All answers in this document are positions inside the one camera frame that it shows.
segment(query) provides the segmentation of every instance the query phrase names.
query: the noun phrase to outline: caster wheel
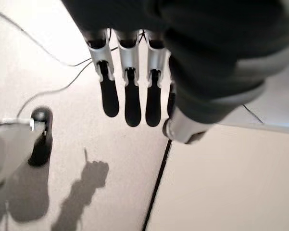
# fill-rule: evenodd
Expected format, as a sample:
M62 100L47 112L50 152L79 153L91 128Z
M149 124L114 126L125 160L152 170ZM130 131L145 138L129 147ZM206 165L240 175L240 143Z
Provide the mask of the caster wheel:
M41 167L45 165L50 158L52 149L52 112L47 107L36 108L31 118L34 121L45 123L45 132L36 140L31 157L28 164L32 167Z

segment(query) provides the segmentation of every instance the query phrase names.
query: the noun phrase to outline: black line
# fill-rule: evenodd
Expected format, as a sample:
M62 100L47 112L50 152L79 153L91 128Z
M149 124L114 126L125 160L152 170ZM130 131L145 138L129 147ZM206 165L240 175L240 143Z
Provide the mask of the black line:
M142 231L146 230L146 227L147 227L148 222L150 220L151 211L153 209L153 205L154 205L155 197L156 197L159 185L160 185L160 181L161 181L161 179L163 177L163 171L164 171L165 165L167 163L167 158L168 158L168 154L169 154L169 151L170 151L170 148L171 148L171 144L172 144L172 140L168 140L168 143L167 143L167 146L165 148L164 155L163 155L163 161L162 161L162 164L160 166L158 177L157 177L157 180L156 180L156 183L155 183L155 187L154 187L154 191L153 191L153 194L152 194L149 210L148 210L148 212L146 214L146 217L145 217L145 220L144 220L144 223L143 223Z
M142 38L144 38L144 40L146 41L144 30L142 30L142 33L141 33L141 37L140 37L139 43L141 42Z
M110 42L111 35L112 35L112 29L111 28L109 28L109 29L110 29L110 35L109 35L109 38L108 38L108 42Z
M116 49L118 49L118 47L114 47L110 51L115 51Z
M261 124L264 124L264 122L254 112L252 112L248 107L246 107L246 105L243 104L243 106L254 118L256 118Z

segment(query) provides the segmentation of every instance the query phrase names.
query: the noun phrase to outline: black cable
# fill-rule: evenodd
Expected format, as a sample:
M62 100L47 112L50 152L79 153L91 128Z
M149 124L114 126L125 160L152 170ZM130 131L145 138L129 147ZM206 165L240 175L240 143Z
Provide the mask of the black cable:
M110 42L110 39L111 39L111 35L112 35L112 29L110 28L110 35L109 35L109 38L108 38L109 42Z
M142 36L141 36L141 38L140 38L140 40L139 40L139 43L141 42L142 37L144 37L145 42L147 42L146 37L145 37L144 30L142 30Z
M114 47L110 51L115 51L116 49L118 49L118 47Z
M25 36L27 36L32 42L34 42L38 47L40 47L46 54L48 54L51 58L55 59L56 61L60 62L61 64L65 65L65 66L79 66L82 63L90 60L86 59L85 61L82 61L78 64L68 64L64 61L59 60L56 56L54 56L53 54L51 54L42 44L40 44L35 38L33 38L28 32L26 32L20 25L18 25L16 22L14 22L12 19L10 19L8 16L6 16L5 14L0 12L0 17L2 19L4 19L6 22L8 22L9 24L13 25L14 27L16 27L18 30L20 30Z
M144 220L144 223L143 223L142 231L146 230L146 227L147 227L148 222L150 220L151 211L153 209L153 205L154 205L155 197L156 197L159 185L160 185L160 181L161 181L161 179L163 177L163 172L164 172L164 169L165 169L165 165L167 163L167 159L168 159L168 155L169 155L169 151L170 151L171 145L172 145L172 140L168 140L167 146L166 146L165 151L164 151L162 164L160 166L159 173L158 173L158 176L157 176L157 180L156 180L156 183L155 183L154 191L153 191L153 194L152 194L152 197L151 197L149 209L148 209L148 212L146 214L146 217L145 217L145 220Z
M261 124L264 124L264 122L254 112L252 112L248 107L246 107L246 105L243 104L243 106L254 118L256 118Z
M78 75L69 83L67 84L65 87L63 88L60 88L60 89L57 89L57 90L47 90L47 91L43 91L43 92L39 92L39 93L36 93L35 95L33 95L31 98L29 98L28 100L25 101L25 103L23 104L23 106L19 109L18 113L17 113L17 116L16 118L19 118L21 112L23 111L23 109L31 102L33 101L34 99L36 99L37 97L39 96L43 96L43 95L48 95L48 94L56 94L56 93L59 93L67 88L69 88L77 79L78 77L80 76L80 74L84 71L84 69L86 69L90 64L92 63L89 62L87 65L85 65L85 67L83 67L81 69L81 71L78 73Z

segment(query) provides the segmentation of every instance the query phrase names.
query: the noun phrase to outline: black fingertip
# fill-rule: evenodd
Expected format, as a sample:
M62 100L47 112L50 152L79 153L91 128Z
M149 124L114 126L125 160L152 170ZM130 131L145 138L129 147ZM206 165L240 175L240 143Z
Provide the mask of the black fingertip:
M160 93L158 87L159 72L152 71L152 86L148 88L148 99L146 103L145 119L150 127L155 127L161 119Z
M127 70L128 85L125 87L125 120L131 127L136 127L141 121L139 87L134 83L134 70Z
M105 114L109 117L115 117L119 113L119 100L115 81L109 80L108 76L104 76L104 80L101 82L101 97Z
M173 89L173 84L170 85L170 92L169 92L169 98L168 98L168 106L167 106L167 111L168 115L171 117L172 112L173 112L173 107L175 104L175 93Z

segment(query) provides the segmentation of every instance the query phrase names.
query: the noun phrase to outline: robotic hand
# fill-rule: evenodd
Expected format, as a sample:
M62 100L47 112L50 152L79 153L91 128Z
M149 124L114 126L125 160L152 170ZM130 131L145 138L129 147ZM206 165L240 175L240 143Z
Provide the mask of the robotic hand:
M182 143L198 140L236 107L261 94L264 80L289 63L289 1L63 0L100 75L103 108L119 105L106 34L116 31L126 82L125 118L140 123L138 32L146 31L146 121L161 118L160 81L171 52L171 90L164 134Z

